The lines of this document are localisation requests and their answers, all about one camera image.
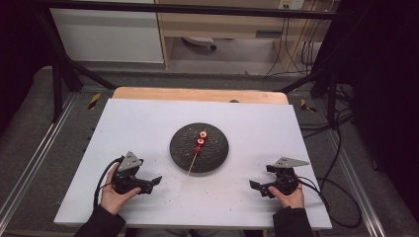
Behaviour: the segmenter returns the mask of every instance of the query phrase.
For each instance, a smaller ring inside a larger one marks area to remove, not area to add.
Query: black round base
[[[227,158],[228,141],[224,133],[207,123],[191,123],[179,129],[170,142],[170,154],[175,163],[189,171],[200,132],[207,130],[208,139],[195,159],[191,173],[205,173],[218,168]]]

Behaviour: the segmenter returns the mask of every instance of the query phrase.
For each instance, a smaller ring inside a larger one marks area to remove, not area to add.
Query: white cabinet
[[[67,54],[74,60],[163,63],[155,13],[66,9],[51,9],[51,13]]]

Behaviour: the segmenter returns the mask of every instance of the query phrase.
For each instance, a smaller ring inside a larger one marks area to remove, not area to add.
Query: gray floor
[[[301,75],[280,75],[264,79],[263,75],[272,67],[276,58],[273,46],[268,41],[219,39],[217,50],[188,45],[182,40],[175,41],[172,67],[163,69],[150,66],[148,69],[121,69],[118,65],[95,68],[98,74],[118,85],[143,87],[180,87],[272,91],[280,89]],[[275,68],[281,72],[281,66]],[[112,91],[96,87],[84,78],[86,90],[77,95],[74,107],[62,127],[32,184],[23,196],[20,205],[10,220],[6,233],[22,231],[42,232],[37,236],[58,236],[71,233],[74,228],[53,224],[59,209],[59,201],[65,196],[71,179],[88,146],[88,138],[100,118],[101,112]],[[300,123],[323,122],[319,113],[300,109],[300,99],[305,98],[310,107],[317,104],[311,100],[306,84],[297,92],[289,94]],[[43,70],[36,76],[35,84],[27,100],[15,114],[7,130],[0,137],[0,203],[4,203],[25,171],[33,154],[46,134],[52,119],[52,90],[50,71]],[[87,110],[96,91],[102,92],[94,111]],[[385,173],[374,171],[362,137],[355,124],[342,125],[342,141],[351,162],[372,202],[386,236],[419,236],[419,227],[404,202],[401,200]],[[324,176],[335,154],[331,137],[327,132],[305,140],[308,154],[316,176]],[[339,163],[333,169],[330,179],[349,190]],[[331,215],[345,223],[354,223],[357,212],[354,205],[338,190],[326,185],[325,195],[332,206]],[[92,198],[93,191],[86,191],[86,198]],[[321,236],[370,236],[366,225],[348,229],[333,224],[332,230],[318,232]]]

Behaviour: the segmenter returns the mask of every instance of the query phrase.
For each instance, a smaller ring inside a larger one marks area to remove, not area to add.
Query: red object
[[[195,147],[195,153],[200,154],[201,152],[201,146]]]
[[[203,140],[207,140],[207,138],[208,138],[207,132],[206,132],[206,131],[201,131],[201,132],[200,132],[200,137],[201,137]]]
[[[198,140],[197,140],[197,144],[199,145],[199,146],[203,146],[204,145],[204,140],[202,139],[202,138],[198,138]]]

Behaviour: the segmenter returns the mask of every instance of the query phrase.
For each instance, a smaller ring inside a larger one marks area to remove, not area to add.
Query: white tabletop
[[[229,153],[215,171],[186,180],[187,172],[172,160],[169,144],[178,129],[194,122],[222,130]],[[144,159],[139,179],[163,176],[151,195],[134,197],[120,212],[127,227],[141,228],[272,228],[272,215],[281,205],[250,189],[249,180],[273,182],[275,175],[265,167],[282,156],[309,161],[292,106],[111,99],[54,222],[86,222],[104,169],[128,151]],[[311,165],[294,169],[317,185]],[[311,227],[331,228],[319,196],[303,190]]]

